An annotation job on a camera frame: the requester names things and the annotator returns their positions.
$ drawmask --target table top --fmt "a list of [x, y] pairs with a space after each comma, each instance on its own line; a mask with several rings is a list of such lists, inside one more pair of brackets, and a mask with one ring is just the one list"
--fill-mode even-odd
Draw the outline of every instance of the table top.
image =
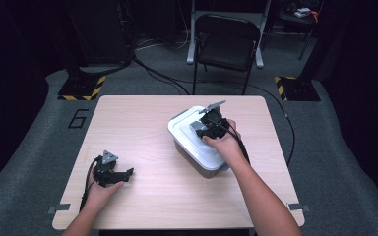
[[[53, 219], [65, 229], [79, 212], [86, 175], [104, 150], [118, 156], [115, 171], [135, 168], [94, 223], [95, 229], [252, 228], [231, 169], [204, 178], [176, 149], [168, 121], [193, 106], [221, 100], [236, 121], [251, 165], [284, 203], [298, 203], [266, 101], [261, 96], [129, 96], [100, 98]], [[298, 225], [303, 213], [291, 212]]]

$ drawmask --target person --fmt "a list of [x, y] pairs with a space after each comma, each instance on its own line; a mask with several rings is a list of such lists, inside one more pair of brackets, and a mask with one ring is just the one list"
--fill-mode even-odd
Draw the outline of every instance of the person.
[[[241, 139], [241, 135], [236, 131], [235, 121], [230, 119], [227, 121], [230, 125], [229, 131]], [[215, 148], [234, 172], [258, 235], [302, 235], [299, 226], [284, 203], [250, 166], [235, 137], [226, 133], [218, 140], [204, 136], [203, 141]], [[122, 182], [108, 188], [92, 184], [84, 208], [63, 235], [89, 234], [97, 215], [107, 204], [110, 196], [122, 186]]]

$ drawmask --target forearm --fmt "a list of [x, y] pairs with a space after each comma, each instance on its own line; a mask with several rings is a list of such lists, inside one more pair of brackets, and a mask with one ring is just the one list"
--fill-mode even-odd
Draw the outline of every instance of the forearm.
[[301, 235], [287, 207], [243, 158], [230, 163], [259, 235]]
[[98, 214], [99, 210], [85, 206], [62, 235], [89, 235]]

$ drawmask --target yellow and black tape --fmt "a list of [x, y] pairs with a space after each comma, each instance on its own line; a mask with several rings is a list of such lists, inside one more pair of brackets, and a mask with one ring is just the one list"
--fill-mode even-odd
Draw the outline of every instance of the yellow and black tape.
[[286, 92], [284, 86], [282, 85], [282, 78], [296, 80], [296, 77], [275, 77], [276, 86], [278, 87], [279, 95], [282, 100], [287, 100]]
[[94, 91], [92, 94], [86, 94], [86, 95], [73, 95], [73, 94], [66, 94], [66, 95], [59, 95], [58, 99], [61, 100], [95, 100], [97, 98], [97, 95], [100, 93], [100, 90], [102, 88], [103, 82], [105, 82], [106, 77], [100, 78], [96, 86], [94, 87]]

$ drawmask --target white plastic container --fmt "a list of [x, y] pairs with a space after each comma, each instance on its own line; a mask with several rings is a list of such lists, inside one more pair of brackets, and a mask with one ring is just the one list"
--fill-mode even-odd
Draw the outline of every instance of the white plastic container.
[[191, 124], [199, 121], [200, 111], [205, 107], [194, 106], [168, 122], [168, 131], [173, 136], [177, 150], [198, 172], [207, 179], [213, 178], [220, 171], [228, 169], [226, 162], [217, 151], [205, 144], [191, 128]]

